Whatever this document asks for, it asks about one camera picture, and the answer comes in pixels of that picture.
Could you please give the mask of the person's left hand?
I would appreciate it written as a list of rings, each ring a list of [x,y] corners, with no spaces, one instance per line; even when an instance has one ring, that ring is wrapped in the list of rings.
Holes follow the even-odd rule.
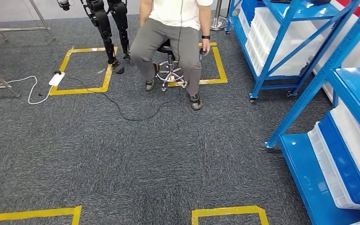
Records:
[[[206,56],[210,52],[210,40],[209,39],[202,39],[202,46],[200,49],[200,55]]]

